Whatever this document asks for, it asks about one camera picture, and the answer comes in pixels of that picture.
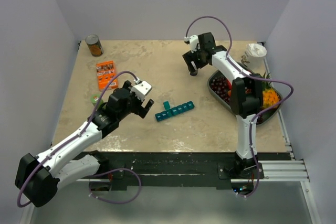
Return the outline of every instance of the beige tabletop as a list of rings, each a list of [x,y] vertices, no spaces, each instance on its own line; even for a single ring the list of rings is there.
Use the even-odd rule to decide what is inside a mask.
[[[246,44],[253,41],[234,41],[230,55],[238,60]],[[72,72],[67,95],[57,125],[54,144],[76,130],[90,115],[90,97],[98,93],[96,63],[113,60],[118,71],[130,70],[153,89],[148,99],[155,101],[145,119],[131,114],[121,121],[119,128],[87,151],[135,152],[233,152],[237,146],[237,122],[209,93],[207,81],[216,71],[206,66],[196,77],[189,75],[182,54],[188,45],[182,41],[125,41],[103,40],[104,54],[93,57],[82,41]],[[228,46],[226,41],[217,44]],[[118,78],[119,86],[132,80],[129,74]],[[104,95],[104,101],[112,90]],[[163,111],[163,102],[180,105],[193,101],[195,109],[157,122],[155,114]],[[257,127],[259,152],[285,152],[280,122],[274,116]]]

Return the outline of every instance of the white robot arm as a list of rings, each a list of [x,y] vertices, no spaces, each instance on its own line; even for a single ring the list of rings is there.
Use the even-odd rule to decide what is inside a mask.
[[[183,55],[188,66],[190,75],[196,76],[198,69],[207,64],[217,68],[232,84],[230,107],[236,114],[238,123],[238,145],[236,151],[236,172],[255,166],[249,141],[251,120],[259,112],[263,104],[261,82],[246,78],[247,75],[259,76],[250,73],[234,61],[230,55],[226,56],[226,49],[217,46],[211,33],[185,37],[184,41],[189,44],[190,51]],[[245,88],[251,89],[251,94],[245,93]],[[252,148],[257,155],[256,148],[256,123],[252,124]]]
[[[28,153],[21,158],[15,185],[23,190],[36,207],[48,203],[57,190],[64,186],[96,174],[107,161],[98,152],[73,160],[79,153],[118,128],[119,122],[130,113],[137,114],[141,118],[146,116],[154,102],[149,100],[145,107],[142,107],[142,103],[152,86],[140,79],[135,83],[136,85],[132,86],[131,82],[126,81],[122,88],[115,89],[108,102],[95,111],[92,121],[85,121],[79,129],[57,145],[35,157]],[[28,176],[38,166],[35,174],[26,186],[23,186]]]

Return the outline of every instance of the white wall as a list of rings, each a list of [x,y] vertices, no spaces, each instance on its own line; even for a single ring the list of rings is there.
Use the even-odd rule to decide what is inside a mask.
[[[295,88],[283,106],[286,126],[323,223],[336,219],[335,17],[335,0],[290,0],[266,41],[273,77]]]
[[[0,223],[18,223],[20,158],[49,147],[76,52],[55,0],[0,0]]]
[[[222,18],[236,40],[265,41],[289,0],[56,0],[77,38],[181,39],[196,17]],[[212,31],[227,39],[213,20],[191,32]]]

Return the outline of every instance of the paper cup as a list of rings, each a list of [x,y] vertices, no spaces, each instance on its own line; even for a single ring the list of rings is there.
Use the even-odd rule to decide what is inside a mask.
[[[244,55],[241,57],[241,62],[251,70],[260,67],[264,58],[266,57],[267,50],[259,44],[247,44]]]

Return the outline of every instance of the orange box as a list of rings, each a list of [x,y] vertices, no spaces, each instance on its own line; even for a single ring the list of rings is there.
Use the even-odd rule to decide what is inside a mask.
[[[116,75],[116,67],[113,60],[96,64],[98,88],[102,91],[111,79]],[[115,79],[107,88],[115,89],[118,87],[118,80]]]

